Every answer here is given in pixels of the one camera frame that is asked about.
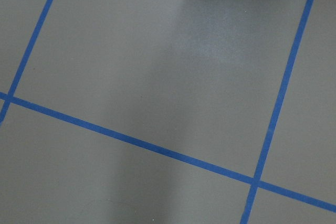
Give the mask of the brown paper table cover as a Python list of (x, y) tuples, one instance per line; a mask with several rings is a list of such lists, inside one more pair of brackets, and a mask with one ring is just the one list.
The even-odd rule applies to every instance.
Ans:
[(1, 0), (1, 223), (335, 223), (335, 0)]

